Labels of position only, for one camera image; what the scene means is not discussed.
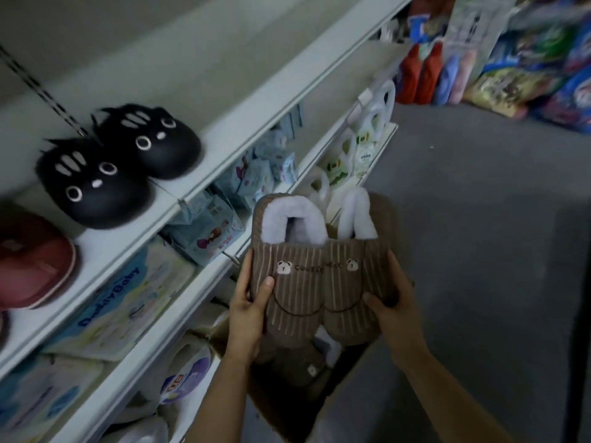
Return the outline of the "person's right hand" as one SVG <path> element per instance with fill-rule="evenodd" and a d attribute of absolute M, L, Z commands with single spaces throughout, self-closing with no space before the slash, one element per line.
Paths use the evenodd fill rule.
<path fill-rule="evenodd" d="M 391 250 L 388 251 L 388 264 L 398 302 L 388 307 L 395 311 L 392 316 L 376 318 L 394 363 L 405 372 L 429 351 L 421 328 L 414 286 Z"/>

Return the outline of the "brown striped bear slipper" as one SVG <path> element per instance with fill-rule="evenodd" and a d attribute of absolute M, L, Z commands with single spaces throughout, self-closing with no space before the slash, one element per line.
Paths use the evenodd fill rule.
<path fill-rule="evenodd" d="M 303 347 L 321 325 L 323 254 L 329 240 L 321 210 L 302 195 L 268 194 L 254 208 L 251 285 L 275 281 L 265 307 L 265 330 L 280 347 Z"/>
<path fill-rule="evenodd" d="M 384 195 L 352 188 L 344 197 L 336 238 L 324 246 L 323 326 L 342 345 L 361 345 L 380 333 L 375 314 L 363 294 L 386 306 L 398 302 L 388 252 L 399 247 L 396 211 Z"/>

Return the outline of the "person's left forearm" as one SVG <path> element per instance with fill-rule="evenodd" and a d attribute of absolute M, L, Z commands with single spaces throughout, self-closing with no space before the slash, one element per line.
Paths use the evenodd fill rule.
<path fill-rule="evenodd" d="M 183 443 L 240 443 L 253 352 L 227 350 Z"/>

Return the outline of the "person's right forearm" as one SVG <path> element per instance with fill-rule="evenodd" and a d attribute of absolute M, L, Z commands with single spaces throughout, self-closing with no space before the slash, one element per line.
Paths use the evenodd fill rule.
<path fill-rule="evenodd" d="M 392 350 L 442 443 L 516 443 L 424 342 Z"/>

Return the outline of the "brown slipper in box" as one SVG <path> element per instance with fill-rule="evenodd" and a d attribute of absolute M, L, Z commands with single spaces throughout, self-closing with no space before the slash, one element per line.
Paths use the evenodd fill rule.
<path fill-rule="evenodd" d="M 273 389 L 306 402 L 324 395 L 332 375 L 326 357 L 312 342 L 292 349 L 280 346 L 270 335 L 260 341 L 255 367 L 259 378 Z"/>

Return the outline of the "brown cardboard box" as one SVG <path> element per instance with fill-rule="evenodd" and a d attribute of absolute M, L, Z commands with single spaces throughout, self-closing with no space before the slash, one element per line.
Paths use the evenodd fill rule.
<path fill-rule="evenodd" d="M 247 395 L 261 417 L 286 443 L 305 442 L 321 416 L 322 409 L 336 396 L 335 391 L 350 377 L 353 369 L 370 348 L 368 343 L 340 348 L 332 343 L 327 335 L 323 335 L 323 328 L 320 329 L 320 334 L 309 342 L 324 354 L 327 364 L 332 369 L 324 395 L 315 402 L 306 402 L 284 390 L 273 389 L 259 378 L 255 360 L 250 368 Z"/>

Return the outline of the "group of light blue packets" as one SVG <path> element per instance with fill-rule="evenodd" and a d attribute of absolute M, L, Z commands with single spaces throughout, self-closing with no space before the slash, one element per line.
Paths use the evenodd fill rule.
<path fill-rule="evenodd" d="M 271 129 L 216 179 L 213 190 L 233 208 L 252 210 L 276 184 L 293 184 L 297 178 L 295 152 L 287 149 L 286 135 Z"/>

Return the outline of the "white diaper pack blue print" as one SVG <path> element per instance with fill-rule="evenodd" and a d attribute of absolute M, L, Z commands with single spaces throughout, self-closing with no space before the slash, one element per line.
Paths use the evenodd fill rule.
<path fill-rule="evenodd" d="M 104 368 L 53 354 L 26 358 L 0 380 L 0 443 L 38 443 Z"/>
<path fill-rule="evenodd" d="M 43 354 L 120 361 L 195 275 L 160 236 L 130 258 L 41 347 Z"/>

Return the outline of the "white bottle green label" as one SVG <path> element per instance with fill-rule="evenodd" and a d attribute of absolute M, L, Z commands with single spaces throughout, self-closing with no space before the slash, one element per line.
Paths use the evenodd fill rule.
<path fill-rule="evenodd" d="M 333 138 L 318 166 L 328 176 L 332 190 L 343 186 L 353 175 L 356 135 L 350 128 Z"/>

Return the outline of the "white metal shelving unit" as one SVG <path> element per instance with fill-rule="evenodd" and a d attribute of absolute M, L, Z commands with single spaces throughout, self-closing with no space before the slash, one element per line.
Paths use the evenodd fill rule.
<path fill-rule="evenodd" d="M 84 305 L 188 200 L 411 0 L 0 0 L 0 197 L 74 236 L 82 264 L 57 299 L 10 315 L 0 379 Z M 100 107 L 162 106 L 202 162 L 151 182 L 146 212 L 92 230 L 60 211 L 34 163 L 45 138 L 90 133 Z"/>

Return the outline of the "red detergent bottle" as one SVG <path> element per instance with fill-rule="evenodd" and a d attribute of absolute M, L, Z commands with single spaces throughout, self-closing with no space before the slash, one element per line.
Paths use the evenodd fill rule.
<path fill-rule="evenodd" d="M 395 101 L 399 104 L 414 103 L 422 68 L 419 53 L 420 45 L 414 44 L 398 68 Z"/>
<path fill-rule="evenodd" d="M 415 104 L 430 104 L 443 68 L 443 41 L 436 41 L 424 60 L 414 99 Z"/>

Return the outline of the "blue detergent bottle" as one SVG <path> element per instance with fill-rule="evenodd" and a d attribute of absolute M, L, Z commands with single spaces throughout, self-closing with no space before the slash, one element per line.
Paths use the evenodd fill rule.
<path fill-rule="evenodd" d="M 454 54 L 442 66 L 433 92 L 432 104 L 440 106 L 448 102 L 459 70 L 460 59 L 460 55 Z"/>

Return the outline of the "pink detergent bottle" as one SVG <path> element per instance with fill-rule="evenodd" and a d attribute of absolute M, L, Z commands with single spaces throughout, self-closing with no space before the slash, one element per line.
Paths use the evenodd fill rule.
<path fill-rule="evenodd" d="M 477 50 L 471 49 L 467 50 L 460 59 L 457 74 L 448 98 L 448 104 L 459 104 L 462 101 L 470 74 L 476 63 L 476 58 Z"/>

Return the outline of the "pile of colourful bags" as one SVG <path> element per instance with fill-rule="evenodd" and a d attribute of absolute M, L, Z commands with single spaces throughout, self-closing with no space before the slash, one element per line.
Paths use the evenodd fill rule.
<path fill-rule="evenodd" d="M 517 0 L 462 100 L 591 135 L 591 0 Z"/>

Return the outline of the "pale hanging refill pouch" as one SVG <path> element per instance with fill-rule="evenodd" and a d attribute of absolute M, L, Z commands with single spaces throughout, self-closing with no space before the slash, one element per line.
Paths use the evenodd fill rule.
<path fill-rule="evenodd" d="M 493 47 L 506 28 L 517 0 L 455 0 L 444 36 L 443 53 L 463 56 L 476 51 L 469 83 L 481 74 Z"/>

